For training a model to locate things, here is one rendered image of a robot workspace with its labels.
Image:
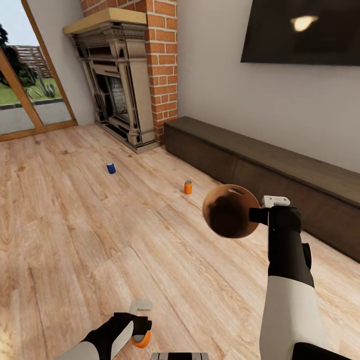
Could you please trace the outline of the can of soda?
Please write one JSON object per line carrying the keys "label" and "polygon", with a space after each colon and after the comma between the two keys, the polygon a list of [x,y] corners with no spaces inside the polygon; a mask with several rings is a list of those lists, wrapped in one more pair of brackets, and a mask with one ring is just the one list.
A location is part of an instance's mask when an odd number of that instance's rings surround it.
{"label": "can of soda", "polygon": [[151,332],[150,330],[147,331],[145,335],[134,335],[131,337],[131,341],[134,346],[143,349],[145,348],[151,340]]}
{"label": "can of soda", "polygon": [[116,169],[115,169],[115,166],[114,166],[113,162],[111,162],[111,161],[108,162],[106,164],[106,166],[107,166],[107,169],[108,169],[110,174],[115,174],[116,173]]}
{"label": "can of soda", "polygon": [[186,193],[187,195],[192,193],[192,182],[190,180],[187,180],[185,182],[184,193]]}

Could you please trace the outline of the trash can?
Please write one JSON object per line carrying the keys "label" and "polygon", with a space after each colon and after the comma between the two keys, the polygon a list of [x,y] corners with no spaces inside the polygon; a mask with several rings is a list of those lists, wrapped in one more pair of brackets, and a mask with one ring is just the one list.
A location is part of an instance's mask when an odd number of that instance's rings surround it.
{"label": "trash can", "polygon": [[249,221],[250,208],[261,209],[251,192],[238,185],[224,184],[207,194],[202,213],[206,224],[219,237],[236,240],[251,235],[260,224]]}

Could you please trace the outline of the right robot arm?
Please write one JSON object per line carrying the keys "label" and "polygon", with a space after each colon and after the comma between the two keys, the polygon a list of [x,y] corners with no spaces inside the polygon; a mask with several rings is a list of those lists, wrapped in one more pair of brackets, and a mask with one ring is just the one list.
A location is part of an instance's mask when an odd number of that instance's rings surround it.
{"label": "right robot arm", "polygon": [[267,226],[268,277],[259,349],[261,360],[352,360],[331,352],[314,278],[312,250],[301,239],[302,217],[282,196],[265,195],[249,221]]}

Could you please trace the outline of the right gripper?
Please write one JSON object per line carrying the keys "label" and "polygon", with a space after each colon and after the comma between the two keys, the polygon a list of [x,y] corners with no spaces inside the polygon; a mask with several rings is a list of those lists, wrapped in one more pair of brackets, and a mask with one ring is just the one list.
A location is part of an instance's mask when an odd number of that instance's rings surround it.
{"label": "right gripper", "polygon": [[270,208],[250,208],[249,209],[249,221],[254,223],[260,223],[264,225],[268,225],[264,221],[264,214]]}

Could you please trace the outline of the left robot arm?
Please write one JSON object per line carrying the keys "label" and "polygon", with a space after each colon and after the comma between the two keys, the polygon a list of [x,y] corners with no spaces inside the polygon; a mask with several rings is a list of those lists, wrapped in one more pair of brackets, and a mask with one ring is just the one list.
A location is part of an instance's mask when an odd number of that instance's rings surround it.
{"label": "left robot arm", "polygon": [[138,311],[152,311],[154,304],[147,300],[133,300],[128,312],[114,312],[109,321],[92,330],[76,346],[55,360],[113,360],[135,335],[144,336],[151,331],[148,316]]}

